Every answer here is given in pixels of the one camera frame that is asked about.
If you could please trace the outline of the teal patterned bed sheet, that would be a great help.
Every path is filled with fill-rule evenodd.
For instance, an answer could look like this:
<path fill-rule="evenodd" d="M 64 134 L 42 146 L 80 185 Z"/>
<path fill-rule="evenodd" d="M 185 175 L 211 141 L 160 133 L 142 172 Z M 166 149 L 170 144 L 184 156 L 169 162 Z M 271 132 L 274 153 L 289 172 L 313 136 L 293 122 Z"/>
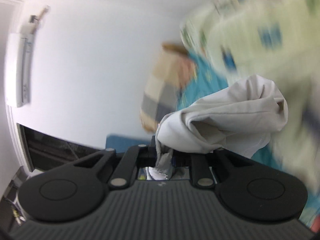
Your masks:
<path fill-rule="evenodd" d="M 218 92 L 228 87 L 227 81 L 214 72 L 210 64 L 200 56 L 189 53 L 190 59 L 195 63 L 193 77 L 187 82 L 178 96 L 177 110 L 184 109 L 193 104 L 199 98 Z M 284 171 L 273 156 L 270 146 L 258 150 L 252 157 L 261 164 L 277 170 Z M 313 231 L 319 230 L 319 195 L 308 192 L 308 200 L 300 216 L 300 220 Z"/>

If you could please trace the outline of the blue covered chair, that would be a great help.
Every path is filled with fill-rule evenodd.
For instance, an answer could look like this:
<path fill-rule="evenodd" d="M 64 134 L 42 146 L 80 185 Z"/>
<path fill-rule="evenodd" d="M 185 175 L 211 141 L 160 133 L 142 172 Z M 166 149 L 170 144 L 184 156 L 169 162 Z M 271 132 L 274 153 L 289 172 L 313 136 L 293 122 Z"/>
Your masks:
<path fill-rule="evenodd" d="M 106 137 L 105 149 L 114 149 L 117 153 L 126 152 L 135 145 L 149 145 L 151 139 L 128 137 L 126 135 L 111 134 Z"/>

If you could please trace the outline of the white t-shirt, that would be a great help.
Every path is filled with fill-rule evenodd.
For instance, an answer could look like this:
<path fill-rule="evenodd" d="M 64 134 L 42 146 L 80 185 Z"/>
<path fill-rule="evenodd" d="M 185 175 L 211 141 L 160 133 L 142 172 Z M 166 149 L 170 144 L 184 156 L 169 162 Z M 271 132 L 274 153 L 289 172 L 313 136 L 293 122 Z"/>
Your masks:
<path fill-rule="evenodd" d="M 207 154 L 224 148 L 251 158 L 284 128 L 288 114 L 287 101 L 272 80 L 259 75 L 239 80 L 161 120 L 156 165 L 148 172 L 153 180 L 169 180 L 173 151 Z"/>

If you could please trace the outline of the dark window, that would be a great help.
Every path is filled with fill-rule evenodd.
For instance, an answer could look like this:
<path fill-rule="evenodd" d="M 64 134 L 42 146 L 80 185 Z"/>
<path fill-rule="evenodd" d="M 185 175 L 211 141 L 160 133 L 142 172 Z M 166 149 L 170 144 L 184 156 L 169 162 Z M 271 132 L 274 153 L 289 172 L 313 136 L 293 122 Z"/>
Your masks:
<path fill-rule="evenodd" d="M 17 128 L 23 153 L 32 171 L 48 171 L 99 151 L 98 148 L 52 137 L 21 124 Z"/>

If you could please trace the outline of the white wall air conditioner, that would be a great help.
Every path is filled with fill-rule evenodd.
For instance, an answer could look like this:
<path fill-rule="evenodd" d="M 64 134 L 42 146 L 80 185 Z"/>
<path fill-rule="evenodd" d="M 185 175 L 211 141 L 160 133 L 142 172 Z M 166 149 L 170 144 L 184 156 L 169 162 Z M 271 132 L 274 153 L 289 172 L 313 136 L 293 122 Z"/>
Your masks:
<path fill-rule="evenodd" d="M 44 7 L 38 15 L 30 15 L 15 33 L 8 35 L 5 65 L 5 100 L 11 107 L 29 103 L 30 69 L 33 60 L 35 37 L 40 23 L 50 7 Z"/>

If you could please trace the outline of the plaid pillow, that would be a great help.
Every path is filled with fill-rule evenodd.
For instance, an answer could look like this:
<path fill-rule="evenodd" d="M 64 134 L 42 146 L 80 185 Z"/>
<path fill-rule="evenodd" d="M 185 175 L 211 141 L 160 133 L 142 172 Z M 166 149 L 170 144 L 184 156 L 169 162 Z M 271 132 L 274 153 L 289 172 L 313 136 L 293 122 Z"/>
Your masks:
<path fill-rule="evenodd" d="M 176 111 L 186 86 L 196 77 L 197 64 L 181 44 L 163 43 L 145 85 L 140 109 L 142 128 L 154 133 L 163 117 Z"/>

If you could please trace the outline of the light green blanket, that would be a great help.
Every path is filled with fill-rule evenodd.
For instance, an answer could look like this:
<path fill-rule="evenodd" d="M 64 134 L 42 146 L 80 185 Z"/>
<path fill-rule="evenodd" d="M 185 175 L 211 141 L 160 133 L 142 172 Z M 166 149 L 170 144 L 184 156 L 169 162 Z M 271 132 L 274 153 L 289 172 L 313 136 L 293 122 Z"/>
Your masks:
<path fill-rule="evenodd" d="M 286 126 L 271 139 L 283 169 L 319 193 L 319 0 L 220 0 L 180 25 L 185 47 L 229 84 L 257 74 L 287 101 Z"/>

